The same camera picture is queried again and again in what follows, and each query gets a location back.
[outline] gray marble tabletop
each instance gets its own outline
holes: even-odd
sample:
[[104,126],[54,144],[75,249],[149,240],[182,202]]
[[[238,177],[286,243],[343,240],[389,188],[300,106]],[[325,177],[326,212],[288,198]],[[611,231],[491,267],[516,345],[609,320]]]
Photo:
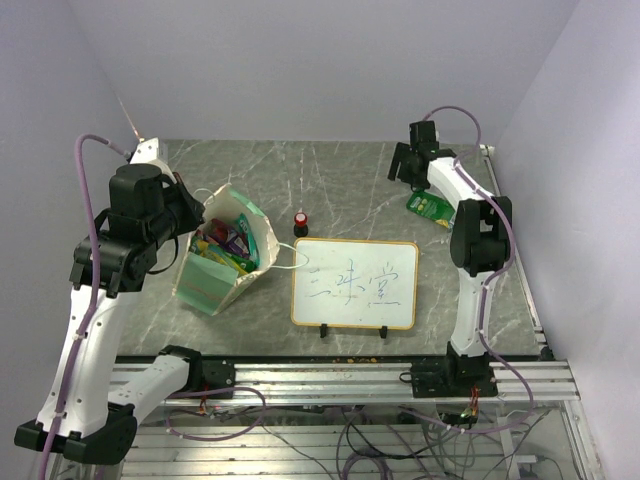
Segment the gray marble tabletop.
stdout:
[[[395,143],[283,141],[170,141],[170,166],[190,191],[230,182],[269,217],[278,240],[293,244],[293,216],[309,216],[309,235],[326,238],[412,241],[420,248],[416,321],[390,331],[296,326],[290,317],[291,272],[270,270],[227,310],[208,316],[171,296],[170,271],[145,281],[141,302],[127,323],[119,353],[155,355],[169,344],[222,355],[398,355],[444,353],[453,332],[458,274],[447,230],[405,208],[409,186],[387,180]],[[454,151],[461,148],[452,146]],[[465,163],[478,182],[493,189],[480,154]],[[200,200],[206,193],[199,193]],[[514,205],[517,216],[518,206]],[[159,252],[171,261],[173,246]],[[181,255],[185,242],[181,242]],[[281,250],[278,262],[291,264]],[[515,268],[498,280],[489,322],[499,352],[536,354],[531,312]]]

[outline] white wall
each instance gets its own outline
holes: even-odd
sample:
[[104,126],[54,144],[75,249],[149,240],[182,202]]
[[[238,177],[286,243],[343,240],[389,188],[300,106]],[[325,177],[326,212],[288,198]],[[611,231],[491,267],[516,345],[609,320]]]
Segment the white wall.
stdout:
[[[0,5],[0,465],[22,479],[34,455],[13,446],[51,387],[68,323],[69,273],[86,236],[75,138],[98,133],[135,146],[107,78],[66,2]],[[120,160],[85,149],[94,208]]]
[[615,480],[638,478],[638,25],[638,2],[581,2],[496,161],[541,320]]
[[71,0],[143,136],[398,140],[455,103],[492,145],[576,3]]

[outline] small bottle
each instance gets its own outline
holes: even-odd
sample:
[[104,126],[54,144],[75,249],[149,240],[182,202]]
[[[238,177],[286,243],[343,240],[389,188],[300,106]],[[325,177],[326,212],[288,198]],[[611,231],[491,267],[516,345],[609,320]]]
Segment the small bottle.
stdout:
[[309,235],[309,227],[307,226],[307,214],[298,212],[293,217],[295,225],[293,226],[293,234],[300,238]]

